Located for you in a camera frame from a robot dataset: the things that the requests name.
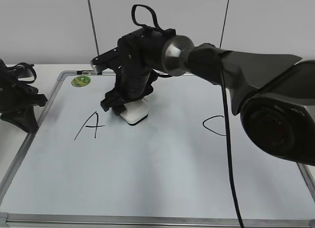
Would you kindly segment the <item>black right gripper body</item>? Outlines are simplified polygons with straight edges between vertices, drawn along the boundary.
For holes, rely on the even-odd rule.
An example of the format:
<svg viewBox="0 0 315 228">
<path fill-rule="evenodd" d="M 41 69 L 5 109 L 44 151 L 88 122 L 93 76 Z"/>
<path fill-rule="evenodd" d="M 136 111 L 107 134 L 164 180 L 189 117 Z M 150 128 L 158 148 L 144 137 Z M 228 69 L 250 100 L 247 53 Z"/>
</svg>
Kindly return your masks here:
<svg viewBox="0 0 315 228">
<path fill-rule="evenodd" d="M 174 29 L 159 32 L 154 28 L 140 28 L 118 40 L 121 74 L 118 92 L 125 100 L 138 100 L 144 96 L 152 70 L 164 72 L 162 51 L 174 37 Z"/>
</svg>

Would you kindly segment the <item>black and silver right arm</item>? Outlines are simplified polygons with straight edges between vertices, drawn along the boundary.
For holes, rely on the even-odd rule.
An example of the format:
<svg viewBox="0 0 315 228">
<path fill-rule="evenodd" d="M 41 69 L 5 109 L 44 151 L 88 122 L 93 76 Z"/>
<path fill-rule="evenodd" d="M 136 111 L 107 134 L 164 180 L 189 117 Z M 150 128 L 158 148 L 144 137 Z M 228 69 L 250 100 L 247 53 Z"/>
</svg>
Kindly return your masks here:
<svg viewBox="0 0 315 228">
<path fill-rule="evenodd" d="M 255 54 L 195 46 L 173 29 L 138 29 L 93 59 L 97 72 L 111 69 L 114 88 L 104 110 L 153 92 L 159 77 L 191 73 L 229 90 L 231 112 L 249 139 L 264 152 L 288 161 L 315 163 L 315 63 L 292 54 Z"/>
</svg>

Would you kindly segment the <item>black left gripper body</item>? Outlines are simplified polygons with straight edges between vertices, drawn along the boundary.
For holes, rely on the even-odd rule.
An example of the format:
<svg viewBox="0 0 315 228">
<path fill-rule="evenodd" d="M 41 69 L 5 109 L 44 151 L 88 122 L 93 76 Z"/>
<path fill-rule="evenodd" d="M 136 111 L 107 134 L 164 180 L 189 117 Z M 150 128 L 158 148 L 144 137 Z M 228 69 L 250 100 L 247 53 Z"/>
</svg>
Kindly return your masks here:
<svg viewBox="0 0 315 228">
<path fill-rule="evenodd" d="M 37 88 L 31 86 L 37 79 L 34 64 L 18 63 L 8 67 L 0 61 L 0 112 L 7 113 L 17 109 L 23 98 L 36 95 Z"/>
</svg>

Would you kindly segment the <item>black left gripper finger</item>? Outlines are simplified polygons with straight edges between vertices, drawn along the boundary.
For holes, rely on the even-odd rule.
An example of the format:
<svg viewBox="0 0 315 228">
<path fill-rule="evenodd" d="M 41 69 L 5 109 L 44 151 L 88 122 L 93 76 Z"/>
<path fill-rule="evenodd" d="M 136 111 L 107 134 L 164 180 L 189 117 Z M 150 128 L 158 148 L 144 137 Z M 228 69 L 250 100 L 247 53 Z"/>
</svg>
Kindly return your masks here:
<svg viewBox="0 0 315 228">
<path fill-rule="evenodd" d="M 38 105 L 40 107 L 44 107 L 47 103 L 47 97 L 44 94 L 36 94 L 31 96 L 31 104 L 33 106 Z"/>
<path fill-rule="evenodd" d="M 3 113 L 0 119 L 17 126 L 26 133 L 35 133 L 38 130 L 38 123 L 33 108 L 23 108 L 17 111 Z"/>
</svg>

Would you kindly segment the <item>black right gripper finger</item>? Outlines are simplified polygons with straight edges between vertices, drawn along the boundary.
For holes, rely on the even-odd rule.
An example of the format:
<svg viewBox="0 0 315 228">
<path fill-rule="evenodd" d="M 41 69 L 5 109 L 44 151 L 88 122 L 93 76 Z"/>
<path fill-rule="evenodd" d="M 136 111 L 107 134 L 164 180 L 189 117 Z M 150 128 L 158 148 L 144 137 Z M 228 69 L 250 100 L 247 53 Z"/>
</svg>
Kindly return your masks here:
<svg viewBox="0 0 315 228">
<path fill-rule="evenodd" d="M 100 102 L 100 106 L 105 112 L 111 108 L 115 115 L 120 115 L 126 111 L 125 104 L 127 104 L 127 99 L 116 89 L 108 91 L 105 98 Z"/>
<path fill-rule="evenodd" d="M 147 85 L 146 87 L 145 87 L 145 90 L 144 90 L 144 92 L 143 92 L 143 94 L 141 95 L 141 99 L 143 99 L 145 96 L 148 96 L 148 95 L 150 95 L 152 92 L 154 91 L 154 88 L 153 88 L 153 86 L 150 84 L 150 85 Z"/>
</svg>

